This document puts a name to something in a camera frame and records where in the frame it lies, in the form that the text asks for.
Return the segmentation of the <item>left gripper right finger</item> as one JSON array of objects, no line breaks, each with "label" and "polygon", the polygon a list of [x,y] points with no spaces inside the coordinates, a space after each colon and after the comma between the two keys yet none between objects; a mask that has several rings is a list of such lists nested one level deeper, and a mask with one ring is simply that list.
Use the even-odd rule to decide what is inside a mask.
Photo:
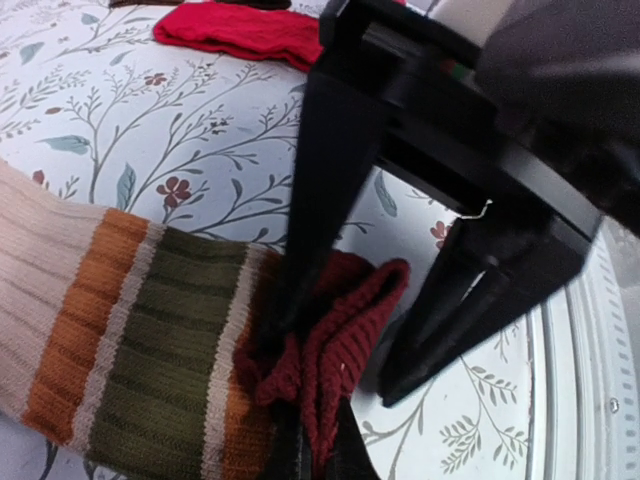
[{"label": "left gripper right finger", "polygon": [[348,398],[340,400],[337,420],[338,430],[327,462],[327,479],[379,480]]}]

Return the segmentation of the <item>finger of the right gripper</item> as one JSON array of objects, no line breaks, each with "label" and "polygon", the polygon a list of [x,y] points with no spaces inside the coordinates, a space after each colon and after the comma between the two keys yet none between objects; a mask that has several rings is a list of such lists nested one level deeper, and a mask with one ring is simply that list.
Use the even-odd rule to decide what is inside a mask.
[{"label": "finger of the right gripper", "polygon": [[547,219],[456,220],[380,370],[393,406],[543,299],[531,267]]},{"label": "finger of the right gripper", "polygon": [[343,78],[314,67],[304,91],[285,256],[259,344],[280,347],[298,324],[380,150],[385,109]]}]

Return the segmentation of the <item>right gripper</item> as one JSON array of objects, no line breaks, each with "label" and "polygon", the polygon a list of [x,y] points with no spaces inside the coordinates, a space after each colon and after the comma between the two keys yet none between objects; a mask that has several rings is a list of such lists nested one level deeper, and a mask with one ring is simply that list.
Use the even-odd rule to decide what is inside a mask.
[{"label": "right gripper", "polygon": [[635,1],[554,1],[478,47],[392,1],[332,1],[317,67],[384,107],[373,166],[458,219],[548,220],[526,270],[544,301],[604,216],[639,228],[638,31]]}]

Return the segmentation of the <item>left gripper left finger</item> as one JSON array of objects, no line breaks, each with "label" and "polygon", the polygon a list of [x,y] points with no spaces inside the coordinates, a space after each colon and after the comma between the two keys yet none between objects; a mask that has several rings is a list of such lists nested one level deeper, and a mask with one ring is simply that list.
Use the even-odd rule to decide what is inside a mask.
[{"label": "left gripper left finger", "polygon": [[296,406],[276,404],[277,435],[272,451],[273,479],[312,478],[312,455]]}]

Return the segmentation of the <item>striped beige knit sock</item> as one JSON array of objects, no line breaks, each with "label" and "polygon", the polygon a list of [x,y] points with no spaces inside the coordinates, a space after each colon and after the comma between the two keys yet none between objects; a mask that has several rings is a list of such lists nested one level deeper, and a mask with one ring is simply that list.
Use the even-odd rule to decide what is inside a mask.
[{"label": "striped beige knit sock", "polygon": [[327,479],[342,398],[408,264],[335,251],[280,347],[258,331],[281,258],[1,168],[1,411],[131,479],[273,479],[276,404],[298,408]]}]

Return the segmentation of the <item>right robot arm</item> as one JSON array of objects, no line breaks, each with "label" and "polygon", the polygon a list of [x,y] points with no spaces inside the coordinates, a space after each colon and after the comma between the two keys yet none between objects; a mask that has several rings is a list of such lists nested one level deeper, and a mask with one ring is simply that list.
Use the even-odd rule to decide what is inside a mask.
[{"label": "right robot arm", "polygon": [[307,77],[285,257],[259,343],[301,311],[371,168],[457,214],[389,351],[391,406],[582,270],[604,216],[639,229],[639,5],[512,1],[474,38],[332,1]]}]

